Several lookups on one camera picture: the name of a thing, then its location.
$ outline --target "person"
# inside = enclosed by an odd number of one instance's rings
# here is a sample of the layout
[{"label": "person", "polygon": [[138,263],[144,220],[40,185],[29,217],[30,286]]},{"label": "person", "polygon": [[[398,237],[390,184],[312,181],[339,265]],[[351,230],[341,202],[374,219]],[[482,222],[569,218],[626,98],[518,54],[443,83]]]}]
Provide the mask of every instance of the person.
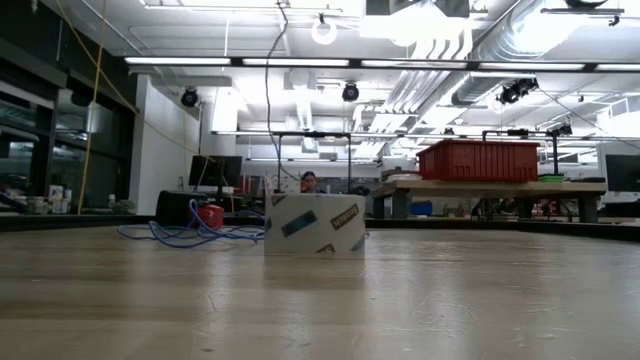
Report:
[{"label": "person", "polygon": [[313,171],[307,171],[302,175],[300,179],[300,192],[301,193],[324,193],[324,191],[318,189],[318,182],[316,180],[316,174]]}]

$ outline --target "fluorescent light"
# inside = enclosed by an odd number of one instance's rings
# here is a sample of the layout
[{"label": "fluorescent light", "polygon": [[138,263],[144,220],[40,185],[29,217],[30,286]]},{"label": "fluorescent light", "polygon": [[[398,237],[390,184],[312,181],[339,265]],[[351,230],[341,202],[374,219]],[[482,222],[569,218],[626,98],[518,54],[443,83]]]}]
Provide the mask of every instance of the fluorescent light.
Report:
[{"label": "fluorescent light", "polygon": [[[247,161],[258,161],[258,162],[278,162],[277,158],[247,158]],[[337,159],[337,160],[330,160],[330,159],[314,159],[314,158],[298,158],[298,159],[290,159],[290,158],[283,158],[280,160],[281,162],[349,162],[348,159]],[[374,164],[376,163],[376,161],[374,159],[351,159],[352,163],[371,163]]]},{"label": "fluorescent light", "polygon": [[389,134],[389,133],[355,133],[355,134],[351,134],[351,137],[395,138],[395,137],[398,137],[398,134]]},{"label": "fluorescent light", "polygon": [[[267,65],[267,59],[249,58],[243,59],[245,65]],[[317,66],[317,67],[346,67],[349,66],[349,60],[345,59],[287,59],[277,58],[269,59],[269,65],[273,66]]]},{"label": "fluorescent light", "polygon": [[479,72],[472,71],[470,73],[471,77],[479,77],[479,78],[514,78],[514,79],[535,79],[536,74],[532,73],[509,73],[509,72]]},{"label": "fluorescent light", "polygon": [[266,136],[268,131],[212,131],[211,135],[247,135],[247,136]]},{"label": "fluorescent light", "polygon": [[584,64],[570,63],[540,63],[540,62],[520,62],[520,63],[481,63],[478,67],[482,70],[522,70],[522,71],[562,71],[562,70],[582,70]]},{"label": "fluorescent light", "polygon": [[596,71],[638,71],[640,64],[600,64]]},{"label": "fluorescent light", "polygon": [[449,62],[449,61],[419,61],[419,60],[362,60],[363,67],[384,67],[384,68],[430,68],[430,69],[464,69],[467,67],[466,62]]},{"label": "fluorescent light", "polygon": [[[228,11],[228,12],[253,12],[253,13],[280,13],[276,6],[188,6],[188,5],[147,5],[143,0],[139,0],[147,10],[176,10],[176,11]],[[283,10],[289,14],[306,14],[316,15],[324,13],[325,15],[342,15],[342,9],[328,8],[291,8],[283,7]]]},{"label": "fluorescent light", "polygon": [[229,65],[229,58],[205,57],[126,57],[124,61],[129,65]]}]

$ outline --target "computer monitor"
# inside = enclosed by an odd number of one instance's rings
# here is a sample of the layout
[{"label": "computer monitor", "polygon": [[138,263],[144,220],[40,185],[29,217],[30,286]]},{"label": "computer monitor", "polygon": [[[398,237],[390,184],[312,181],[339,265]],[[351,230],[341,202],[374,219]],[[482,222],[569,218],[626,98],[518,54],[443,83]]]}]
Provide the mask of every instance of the computer monitor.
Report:
[{"label": "computer monitor", "polygon": [[640,192],[640,156],[606,155],[610,191]]},{"label": "computer monitor", "polygon": [[241,170],[242,156],[194,155],[189,173],[189,185],[237,187],[240,186]]}]

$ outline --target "hanging cable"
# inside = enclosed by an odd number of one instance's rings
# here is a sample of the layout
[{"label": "hanging cable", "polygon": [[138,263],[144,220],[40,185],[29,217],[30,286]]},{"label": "hanging cable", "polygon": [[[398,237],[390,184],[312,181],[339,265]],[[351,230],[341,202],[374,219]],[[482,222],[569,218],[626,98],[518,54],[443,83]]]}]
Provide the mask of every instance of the hanging cable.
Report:
[{"label": "hanging cable", "polygon": [[[277,5],[278,5],[278,9],[280,10],[280,14],[282,15],[282,18],[284,19],[284,26],[282,27],[282,31],[280,31],[280,33],[278,34],[278,37],[273,42],[273,45],[271,46],[271,49],[269,49],[269,53],[267,54],[267,60],[264,67],[264,86],[265,86],[265,93],[267,97],[267,130],[269,131],[269,137],[271,137],[271,142],[273,143],[273,147],[276,149],[276,155],[278,156],[278,159],[281,159],[282,147],[278,147],[278,144],[276,144],[276,139],[273,136],[273,132],[271,131],[271,98],[269,97],[269,60],[271,59],[273,52],[278,46],[280,39],[282,39],[284,34],[287,32],[287,29],[289,28],[289,19],[287,18],[287,14],[285,14],[284,9],[282,8],[282,2],[278,1]],[[287,170],[285,170],[282,165],[280,166],[280,170],[282,170],[282,172],[289,175],[290,177],[300,180],[297,176],[294,176],[291,173],[289,173]]]},{"label": "hanging cable", "polygon": [[100,35],[100,46],[98,47],[98,61],[96,63],[96,76],[93,83],[93,100],[89,109],[89,121],[87,122],[87,151],[84,158],[84,170],[82,172],[82,186],[80,187],[80,201],[78,203],[78,215],[82,215],[82,207],[84,205],[84,194],[87,188],[87,172],[89,170],[89,158],[91,157],[91,134],[93,133],[93,115],[95,113],[96,102],[98,101],[98,88],[100,85],[100,66],[102,66],[102,52],[104,50],[104,37],[106,34],[107,0],[102,1],[102,30]]},{"label": "hanging cable", "polygon": [[567,106],[565,106],[563,103],[560,102],[560,100],[556,99],[555,97],[551,96],[549,93],[547,93],[546,91],[542,90],[540,87],[538,87],[538,90],[540,90],[540,92],[542,92],[543,94],[545,94],[549,99],[551,99],[553,102],[555,102],[556,104],[560,105],[562,108],[564,108],[565,110],[567,110],[569,113],[573,114],[575,117],[577,117],[578,119],[584,121],[585,123],[593,126],[594,128],[602,131],[603,133],[611,136],[612,138],[615,138],[616,140],[622,142],[623,144],[629,145],[634,149],[640,150],[640,147],[635,145],[632,142],[626,141],[624,139],[621,139],[615,135],[610,134],[609,132],[607,132],[606,130],[604,130],[603,128],[601,128],[600,126],[598,126],[598,124],[591,122],[587,119],[585,119],[584,117],[580,116],[578,113],[576,113],[575,111],[569,109]]}]

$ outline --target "security camera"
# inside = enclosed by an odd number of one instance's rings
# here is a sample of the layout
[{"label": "security camera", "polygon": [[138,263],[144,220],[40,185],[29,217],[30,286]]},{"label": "security camera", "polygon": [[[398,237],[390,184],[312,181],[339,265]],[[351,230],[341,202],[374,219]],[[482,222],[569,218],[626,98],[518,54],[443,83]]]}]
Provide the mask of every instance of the security camera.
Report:
[{"label": "security camera", "polygon": [[198,103],[198,92],[196,89],[186,89],[180,99],[185,107],[194,107]]},{"label": "security camera", "polygon": [[595,9],[609,0],[564,0],[572,9]]},{"label": "security camera", "polygon": [[349,82],[344,86],[344,90],[342,91],[342,100],[346,102],[354,102],[358,100],[360,96],[360,91],[355,83]]}]

